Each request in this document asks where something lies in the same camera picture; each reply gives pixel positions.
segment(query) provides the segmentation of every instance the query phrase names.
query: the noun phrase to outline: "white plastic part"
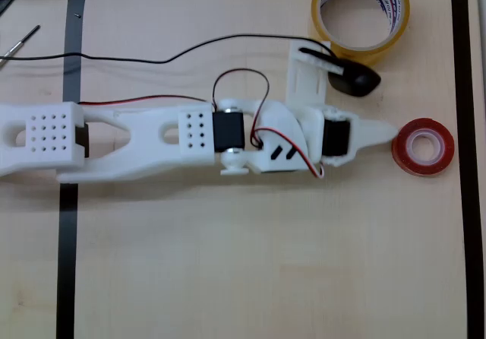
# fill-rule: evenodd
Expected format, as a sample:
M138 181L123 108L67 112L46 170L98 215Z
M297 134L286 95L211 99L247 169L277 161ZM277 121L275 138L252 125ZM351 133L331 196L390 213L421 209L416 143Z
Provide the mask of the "white plastic part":
M332 121L348 120L351 123L348 153L339 157L323 157L324 164L342 166L355 159L356 153L363 147L370 147L391 141L398 134L398 129L388 122L363 120L356 114L341 111L332 106L323 109L324 118Z
M221 100L218 102L219 109L239 109L244 114L252 116L259 105L260 101L250 100ZM320 134L320 143L312 146L313 149L317 149L319 146L322 148L324 127L322 112L309 107L302 111L302 117L304 116L308 117L309 125L315 125L315 128L309 130L307 139L317 140L315 135ZM305 156L308 156L308 142L304 131L295 115L283 103L273 100L266 101L260 110L256 128L278 130L292 140ZM222 175L247 173L246 166L257 173L308 169L307 164L298 153L289 154L292 145L278 134L271 131L259 131L258 136L264 143L262 150L229 150L222 153L221 163L226 168L221 172ZM279 153L276 152L278 148L282 149ZM320 155L315 156L315 163L319 161Z
M184 165L215 162L213 115L210 103L154 109L84 107L86 122L105 122L130 132L124 147L81 168L58 174L63 183L123 181L160 173ZM178 128L179 144L163 140L165 132Z
M0 176L27 169L79 167L84 147L75 128L84 126L83 109L75 103L42 106L0 105ZM25 146L16 137L25 130Z
M289 51L286 105L291 109L301 106L321 108L326 103L327 71L335 66L300 52L301 47L321 52L323 48L304 40L293 40Z

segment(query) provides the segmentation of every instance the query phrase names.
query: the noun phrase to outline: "roll of tape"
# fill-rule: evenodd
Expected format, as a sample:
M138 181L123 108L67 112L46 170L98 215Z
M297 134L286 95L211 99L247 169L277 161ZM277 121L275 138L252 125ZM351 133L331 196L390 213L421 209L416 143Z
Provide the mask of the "roll of tape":
M415 154L412 144L416 138L427 138L434 154L428 160ZM407 173L415 176L433 176L449 166L454 156L454 138L449 130L433 119L416 119L399 131L392 141L392 156Z
M320 10L329 0L312 0L310 35L320 41L330 41L331 49L340 58L346 58L363 64L374 64L402 36L409 22L409 0L377 0L388 17L390 34L375 46L352 47L341 43L327 31Z

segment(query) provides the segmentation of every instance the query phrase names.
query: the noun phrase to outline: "red tape roll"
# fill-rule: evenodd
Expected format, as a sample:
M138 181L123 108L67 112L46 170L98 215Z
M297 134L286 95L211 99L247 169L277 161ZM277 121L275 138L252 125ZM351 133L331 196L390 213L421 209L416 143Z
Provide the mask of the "red tape roll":
M434 146L434 154L423 160L415 154L412 143L427 138ZM449 166L454 156L454 138L443 125L433 119L416 119L403 126L392 141L392 155L396 163L415 176L433 176Z

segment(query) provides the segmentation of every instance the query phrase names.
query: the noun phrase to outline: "black wire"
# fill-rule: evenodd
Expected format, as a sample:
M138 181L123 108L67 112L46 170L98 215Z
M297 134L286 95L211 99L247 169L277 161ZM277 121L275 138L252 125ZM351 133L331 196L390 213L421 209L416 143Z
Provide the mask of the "black wire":
M259 105L256 113L254 114L254 119L253 119L253 124L251 126L251 134L250 134L250 143L251 143L251 145L253 145L254 147L256 147L257 149L260 150L263 147L263 143L261 142L261 140L259 140L257 138L257 136L256 136L256 134L254 132L254 129L255 129L255 125L257 124L258 116L260 115L261 107L264 105L264 102L267 99L268 94L270 93L270 81L268 80L268 77L264 73L262 73L261 71L258 71L256 69L253 69L253 68L233 68L233 69L229 69L229 70L224 71L223 73L221 73L218 76L218 78L216 78L216 80L214 81L214 85L213 85L213 107L214 107L214 111L217 111L218 110L218 105L216 104L216 97L215 97L216 85L221 80L221 78L223 78L225 75L227 75L229 73L233 73L235 71L250 71L252 73L261 75L264 78L264 80L266 81L266 83L267 83L267 90L265 91L264 98L261 100L260 105Z
M230 40L230 39L236 39L239 37L248 37L248 38L263 38L263 39L284 39L284 40L304 40L308 41L310 43L317 44L321 46L323 49L328 51L331 56L336 57L336 54L328 47L325 46L322 43L319 43L317 40L308 38L308 37L303 37L303 36L293 36L293 35L273 35L273 34L266 34L266 33L236 33L234 35L226 35L226 36L221 36L217 37L211 40L206 40L202 43L198 43L182 52L179 54L174 55L171 58L168 58L166 60L148 60L148 59L136 59L136 58L118 58L118 57L110 57L110 56L91 56L88 54L83 54L82 52L65 52L62 54L56 54L56 55L46 55L46 56L31 56L31 57L12 57L12 56L0 56L1 60L14 60L14 61L23 61L23 62L31 62L31 61L36 61L36 60L50 60L50 59L59 59L59 58L67 58L71 56L79 56L81 58L85 59L90 59L90 60L106 60L110 62L134 62L134 63L147 63L147 64L167 64L170 63L177 58L180 58L181 56L187 54L188 52L192 52L193 50L199 49L200 47L203 47L205 45L209 45L212 43L217 43L219 41L223 40Z
M216 80L214 81L214 84L213 84L213 106L214 106L214 110L215 111L218 110L218 105L216 104L216 98L215 98L216 85L221 80L221 78L223 78L225 75L228 75L229 73L234 73L236 71L250 71L252 73L261 75L264 78L264 80L266 81L266 83L267 83L267 91L265 92L265 96L262 99L262 103L267 98L268 93L270 92L270 81L268 80L267 76L264 73L262 73L261 71L258 71L256 69L253 69L253 68L233 68L233 69L229 69L227 71L224 71L223 73L221 73L220 75L218 75L218 78L216 78Z

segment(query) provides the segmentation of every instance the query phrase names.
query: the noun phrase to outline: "black tape border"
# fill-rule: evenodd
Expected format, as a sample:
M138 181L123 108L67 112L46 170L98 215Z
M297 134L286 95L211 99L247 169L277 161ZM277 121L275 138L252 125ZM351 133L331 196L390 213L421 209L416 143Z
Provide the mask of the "black tape border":
M68 0L65 51L80 51L85 0ZM472 92L468 0L451 0L459 173L464 229L468 338L484 338L484 269ZM80 59L65 60L64 101L80 100ZM59 202L56 337L74 339L77 186L62 185Z

